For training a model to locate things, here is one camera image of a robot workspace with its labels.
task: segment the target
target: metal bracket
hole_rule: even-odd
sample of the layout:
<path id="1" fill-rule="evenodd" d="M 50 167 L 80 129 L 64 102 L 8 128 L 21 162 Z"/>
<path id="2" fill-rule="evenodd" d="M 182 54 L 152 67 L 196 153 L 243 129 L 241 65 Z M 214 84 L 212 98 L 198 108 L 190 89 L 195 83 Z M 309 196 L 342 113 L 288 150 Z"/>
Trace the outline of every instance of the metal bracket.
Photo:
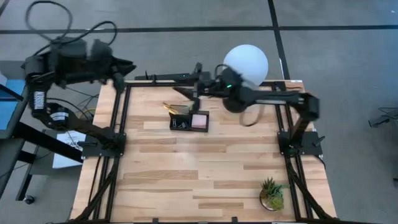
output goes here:
<path id="1" fill-rule="evenodd" d="M 303 134 L 302 146 L 300 149 L 293 148 L 290 145 L 289 132 L 281 131 L 278 132 L 278 142 L 280 154 L 284 156 L 294 157 L 297 154 L 300 155 L 322 155 L 322 147 L 319 144 L 320 138 L 316 131 L 306 131 Z"/>
<path id="2" fill-rule="evenodd" d="M 232 217 L 232 224 L 238 224 L 238 218 Z"/>
<path id="3" fill-rule="evenodd" d="M 86 144 L 83 146 L 83 151 L 81 153 L 81 159 L 86 159 L 88 157 L 98 157 L 98 156 L 105 156 L 105 157 L 119 157 L 123 156 L 124 148 L 126 147 L 126 134 L 123 134 L 121 138 L 120 147 L 116 150 L 108 150 L 103 149 L 103 145 L 98 142 L 97 139 L 86 136 L 85 139 Z"/>

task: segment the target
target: white paper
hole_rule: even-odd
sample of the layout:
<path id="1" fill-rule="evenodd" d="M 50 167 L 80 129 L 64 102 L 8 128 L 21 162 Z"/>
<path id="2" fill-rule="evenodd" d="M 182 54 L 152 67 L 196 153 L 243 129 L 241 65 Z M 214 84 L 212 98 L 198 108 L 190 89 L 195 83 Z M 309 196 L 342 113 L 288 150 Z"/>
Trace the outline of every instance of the white paper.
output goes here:
<path id="1" fill-rule="evenodd" d="M 86 139 L 86 135 L 79 133 L 77 131 L 69 131 L 69 134 L 67 132 L 63 133 L 63 134 L 57 134 L 57 140 L 64 142 L 64 143 L 70 145 L 71 147 L 79 149 L 80 151 L 82 151 L 83 148 L 78 146 L 77 142 L 85 141 L 85 139 Z M 54 155 L 54 161 L 52 163 L 52 167 L 54 169 L 78 166 L 78 165 L 81 165 L 81 162 L 76 162 L 74 160 L 71 160 L 69 158 L 66 158 L 66 157 L 58 155 L 58 154 Z"/>

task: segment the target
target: desk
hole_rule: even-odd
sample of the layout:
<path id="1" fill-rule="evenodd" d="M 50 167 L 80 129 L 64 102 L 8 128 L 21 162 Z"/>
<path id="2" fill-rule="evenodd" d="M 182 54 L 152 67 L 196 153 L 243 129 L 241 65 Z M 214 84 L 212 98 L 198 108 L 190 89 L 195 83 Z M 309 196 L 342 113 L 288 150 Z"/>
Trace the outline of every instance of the desk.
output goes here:
<path id="1" fill-rule="evenodd" d="M 303 89 L 302 82 L 286 81 L 285 85 Z M 94 124 L 109 126 L 114 98 L 112 85 L 103 86 Z M 188 104 L 171 87 L 131 88 L 127 146 L 119 164 L 111 222 L 151 222 L 152 218 L 160 222 L 230 222 L 231 217 L 240 222 L 294 220 L 290 189 L 284 189 L 285 208 L 279 212 L 262 208 L 258 199 L 264 179 L 273 177 L 278 183 L 287 183 L 277 143 L 275 106 L 266 106 L 258 124 L 243 127 L 239 115 L 227 112 L 220 99 L 204 98 L 201 110 L 210 112 L 209 132 L 190 133 L 169 129 L 170 117 L 162 102 Z M 121 100 L 116 123 L 122 107 Z M 257 113 L 258 105 L 254 105 L 245 116 L 254 119 Z M 302 156 L 302 160 L 309 191 L 335 216 L 323 165 L 313 156 Z M 83 163 L 71 218 L 87 206 L 96 162 L 97 158 L 90 158 Z M 297 192 L 305 217 L 302 195 Z M 107 196 L 105 193 L 100 218 Z"/>

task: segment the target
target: black cable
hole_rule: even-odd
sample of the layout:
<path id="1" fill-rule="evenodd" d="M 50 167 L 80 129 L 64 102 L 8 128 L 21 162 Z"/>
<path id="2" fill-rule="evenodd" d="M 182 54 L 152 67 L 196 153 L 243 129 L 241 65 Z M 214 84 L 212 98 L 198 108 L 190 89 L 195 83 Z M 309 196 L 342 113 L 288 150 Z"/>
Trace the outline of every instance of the black cable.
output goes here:
<path id="1" fill-rule="evenodd" d="M 69 133 L 69 131 L 67 131 L 67 133 L 68 133 L 68 135 L 69 135 L 69 137 L 70 137 L 70 140 L 72 141 L 72 143 L 73 143 L 73 147 L 77 147 L 78 145 L 74 142 L 74 140 L 73 140 L 73 138 L 72 138 L 72 136 L 70 136 L 70 133 Z"/>
<path id="2" fill-rule="evenodd" d="M 75 91 L 75 92 L 77 92 L 77 93 L 86 95 L 86 96 L 90 96 L 90 97 L 93 97 L 93 98 L 98 98 L 98 96 L 96 96 L 96 95 L 93 95 L 93 96 L 92 96 L 92 95 L 90 95 L 90 94 L 83 93 L 83 92 L 80 92 L 80 91 L 78 91 L 78 90 L 74 90 L 74 89 L 72 89 L 72 88 L 69 88 L 69 87 L 67 87 L 67 86 L 65 86 L 65 88 L 67 88 L 68 90 Z"/>
<path id="3" fill-rule="evenodd" d="M 42 156 L 42 157 L 39 157 L 39 158 L 35 159 L 35 161 L 37 161 L 37 160 L 39 160 L 39 159 L 42 159 L 42 158 L 44 158 L 44 157 L 50 155 L 51 153 L 52 153 L 52 152 L 49 152 L 49 153 L 47 153 L 46 155 L 44 155 L 44 156 Z M 17 168 L 10 169 L 9 171 L 7 171 L 7 172 L 3 173 L 2 175 L 0 175 L 0 179 L 1 179 L 2 177 L 4 177 L 5 175 L 7 175 L 8 173 L 10 173 L 10 172 L 12 172 L 12 171 L 14 171 L 14 170 L 16 170 L 16 169 L 19 169 L 19 168 L 21 168 L 21 167 L 24 167 L 24 166 L 26 166 L 26 165 L 28 165 L 28 164 L 29 164 L 29 163 L 25 163 L 24 165 L 21 165 L 21 166 L 19 166 L 19 167 L 17 167 Z"/>
<path id="4" fill-rule="evenodd" d="M 260 106 L 260 110 L 259 110 L 259 114 L 257 115 L 257 118 L 256 118 L 256 120 L 255 120 L 253 123 L 251 123 L 251 124 L 244 124 L 244 123 L 243 123 L 243 115 L 244 115 L 244 111 L 243 111 L 243 112 L 239 115 L 239 124 L 240 124 L 241 126 L 245 126 L 245 127 L 250 127 L 250 126 L 253 126 L 253 125 L 257 124 L 257 123 L 261 120 L 262 115 L 264 114 L 264 108 L 265 108 L 264 105 L 261 105 L 261 106 Z"/>
<path id="5" fill-rule="evenodd" d="M 216 68 L 214 69 L 214 76 L 215 76 L 215 78 L 218 77 L 218 75 L 217 75 L 217 74 L 218 74 L 218 68 L 221 67 L 221 66 L 225 66 L 225 67 L 227 67 L 227 68 L 232 69 L 229 65 L 226 65 L 226 64 L 219 64 L 219 65 L 217 65 Z"/>
<path id="6" fill-rule="evenodd" d="M 49 76 L 49 75 L 53 75 L 53 74 L 55 74 L 55 72 L 47 72 L 47 73 L 45 73 L 43 75 L 40 75 L 40 76 L 37 76 L 37 77 L 33 78 L 31 82 L 35 82 L 37 80 L 42 79 L 43 77 L 46 77 L 46 76 Z"/>
<path id="7" fill-rule="evenodd" d="M 389 116 L 389 115 L 388 115 L 388 112 L 385 111 L 384 109 L 387 109 L 387 110 L 398 110 L 398 108 L 389 108 L 389 107 L 381 107 L 381 108 L 378 108 L 379 111 L 385 113 L 385 115 L 383 115 L 383 116 L 386 116 L 386 117 L 388 117 L 388 118 L 390 118 L 390 119 L 394 119 L 394 120 L 397 119 L 396 117 Z"/>
<path id="8" fill-rule="evenodd" d="M 36 4 L 43 4 L 43 3 L 50 3 L 50 4 L 57 5 L 57 6 L 61 7 L 62 9 L 64 9 L 67 12 L 67 14 L 68 14 L 68 17 L 69 17 L 68 26 L 67 26 L 67 29 L 65 30 L 65 32 L 59 37 L 60 39 L 62 37 L 65 37 L 69 33 L 70 28 L 72 26 L 72 22 L 73 22 L 73 16 L 72 16 L 72 13 L 69 11 L 69 9 L 67 9 L 65 6 L 61 5 L 60 3 L 57 3 L 57 2 L 54 2 L 54 1 L 35 1 L 35 2 L 32 2 L 28 6 L 28 8 L 26 9 L 26 12 L 25 12 L 25 23 L 26 23 L 26 26 L 30 30 L 34 31 L 37 35 L 43 37 L 44 39 L 48 40 L 49 42 L 54 42 L 55 40 L 51 39 L 47 35 L 44 35 L 44 34 L 40 33 L 37 29 L 32 27 L 32 25 L 29 22 L 30 11 L 32 10 L 33 6 L 35 6 Z"/>
<path id="9" fill-rule="evenodd" d="M 97 172 L 98 172 L 98 167 L 100 166 L 100 160 L 101 160 L 101 156 L 97 159 L 97 165 L 95 165 L 94 178 L 93 178 L 93 183 L 91 184 L 91 190 L 90 190 L 90 195 L 88 196 L 88 205 L 87 206 L 90 205 L 91 196 L 93 195 L 94 184 L 95 184 L 95 179 L 97 178 Z"/>
<path id="10" fill-rule="evenodd" d="M 57 37 L 56 39 L 51 39 L 49 36 L 41 33 L 41 31 L 39 31 L 39 30 L 35 29 L 34 27 L 32 27 L 32 25 L 29 22 L 30 11 L 32 10 L 33 6 L 35 6 L 36 4 L 43 4 L 43 3 L 49 3 L 49 4 L 57 5 L 57 6 L 61 7 L 62 9 L 64 9 L 67 12 L 67 14 L 68 14 L 69 21 L 68 21 L 67 29 L 65 30 L 65 32 L 61 36 Z M 114 22 L 112 22 L 112 21 L 103 21 L 103 22 L 100 22 L 97 25 L 93 26 L 91 29 L 86 31 L 84 34 L 81 34 L 81 35 L 73 38 L 72 40 L 68 40 L 68 41 L 62 42 L 61 41 L 62 38 L 65 37 L 70 32 L 70 28 L 72 26 L 72 22 L 73 22 L 73 16 L 72 16 L 71 12 L 69 11 L 69 9 L 67 9 L 65 6 L 61 5 L 60 3 L 57 3 L 57 2 L 54 2 L 54 1 L 35 1 L 35 2 L 31 3 L 28 6 L 28 8 L 27 8 L 27 10 L 25 12 L 25 23 L 26 23 L 26 26 L 30 30 L 34 31 L 37 35 L 43 37 L 44 39 L 46 39 L 47 41 L 50 42 L 46 46 L 44 46 L 41 49 L 39 49 L 38 51 L 36 51 L 33 54 L 33 56 L 39 54 L 41 51 L 43 51 L 44 49 L 49 47 L 50 44 L 69 44 L 69 43 L 75 42 L 77 40 L 80 40 L 81 38 L 83 38 L 83 37 L 87 36 L 88 34 L 92 33 L 96 28 L 98 28 L 99 26 L 102 26 L 104 24 L 111 24 L 113 26 L 113 28 L 114 28 L 113 38 L 111 39 L 111 41 L 109 41 L 108 45 L 111 45 L 114 42 L 114 40 L 116 39 L 116 36 L 118 35 L 118 27 L 117 27 L 117 25 Z"/>
<path id="11" fill-rule="evenodd" d="M 86 108 L 86 110 L 88 110 L 87 106 L 90 104 L 90 102 L 91 102 L 93 99 L 94 99 L 94 98 L 91 97 L 91 98 L 87 101 L 86 105 L 84 106 L 84 107 Z"/>
<path id="12" fill-rule="evenodd" d="M 62 101 L 62 102 L 68 103 L 69 105 L 72 105 L 74 108 L 76 108 L 78 111 L 80 111 L 82 114 L 84 114 L 88 121 L 90 120 L 87 117 L 87 115 L 79 107 L 75 106 L 73 103 L 71 103 L 71 102 L 69 102 L 67 100 L 63 100 L 63 99 L 59 99 L 59 98 L 47 98 L 47 99 L 48 100 L 57 100 L 57 101 Z"/>
<path id="13" fill-rule="evenodd" d="M 319 155 L 313 155 L 313 156 L 315 156 L 315 158 L 317 158 L 319 161 L 321 161 L 321 163 L 323 164 L 324 168 L 326 169 L 326 164 L 323 161 L 323 159 L 321 157 L 319 157 Z"/>
<path id="14" fill-rule="evenodd" d="M 82 103 L 86 102 L 87 100 L 91 100 L 92 98 L 93 98 L 93 97 L 91 96 L 91 97 L 89 97 L 89 98 L 83 100 L 82 102 L 80 102 L 79 104 L 77 104 L 77 106 L 81 105 Z"/>

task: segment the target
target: plant pot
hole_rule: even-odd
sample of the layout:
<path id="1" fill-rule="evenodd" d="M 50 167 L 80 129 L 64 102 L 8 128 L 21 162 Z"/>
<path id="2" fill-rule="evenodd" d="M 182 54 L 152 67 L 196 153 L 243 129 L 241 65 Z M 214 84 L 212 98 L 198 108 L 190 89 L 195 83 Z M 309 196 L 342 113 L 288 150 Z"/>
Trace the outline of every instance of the plant pot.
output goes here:
<path id="1" fill-rule="evenodd" d="M 276 211 L 275 209 L 273 209 L 273 208 L 271 208 L 270 206 L 267 205 L 266 200 L 263 199 L 263 198 L 261 197 L 261 193 L 260 193 L 259 199 L 260 199 L 260 204 L 261 204 L 264 208 L 266 208 L 266 210 L 272 211 L 272 212 Z"/>

